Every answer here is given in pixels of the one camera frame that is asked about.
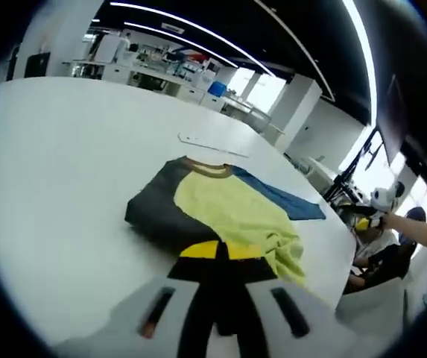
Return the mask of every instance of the white table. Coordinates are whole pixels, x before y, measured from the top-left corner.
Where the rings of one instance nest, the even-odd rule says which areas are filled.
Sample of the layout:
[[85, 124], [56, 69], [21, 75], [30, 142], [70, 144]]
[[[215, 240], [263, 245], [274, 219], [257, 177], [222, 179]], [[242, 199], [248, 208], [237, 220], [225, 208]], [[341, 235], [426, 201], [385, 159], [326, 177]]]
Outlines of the white table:
[[[181, 143], [195, 130], [249, 158]], [[143, 89], [79, 78], [0, 85], [0, 279], [42, 338], [90, 334], [174, 260], [124, 222], [127, 201], [166, 160], [234, 163], [320, 203], [327, 220], [295, 222], [307, 287], [334, 308], [354, 239], [307, 180], [246, 124]]]

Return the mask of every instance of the ceiling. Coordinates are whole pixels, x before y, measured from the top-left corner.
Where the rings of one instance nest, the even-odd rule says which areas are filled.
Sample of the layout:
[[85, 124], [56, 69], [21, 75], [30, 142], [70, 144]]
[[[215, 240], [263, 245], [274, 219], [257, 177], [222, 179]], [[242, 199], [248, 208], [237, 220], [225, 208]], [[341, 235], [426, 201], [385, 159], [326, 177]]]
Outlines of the ceiling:
[[[292, 73], [314, 78], [331, 101], [363, 124], [370, 121], [367, 68], [358, 35], [341, 0], [262, 0], [278, 16], [309, 53], [301, 49], [288, 32], [259, 4], [259, 0], [216, 0], [202, 4], [188, 0], [119, 0], [162, 10], [190, 20], [228, 39], [257, 60], [268, 63], [277, 76], [290, 79]], [[376, 70], [379, 109], [396, 76], [402, 90], [411, 140], [405, 151], [414, 158], [411, 166], [427, 181], [427, 0], [354, 1], [370, 42]], [[161, 28], [162, 22], [185, 29], [181, 37], [213, 50], [239, 66], [264, 70], [243, 54], [196, 28], [154, 13], [104, 2], [94, 26], [125, 28], [133, 22]]]

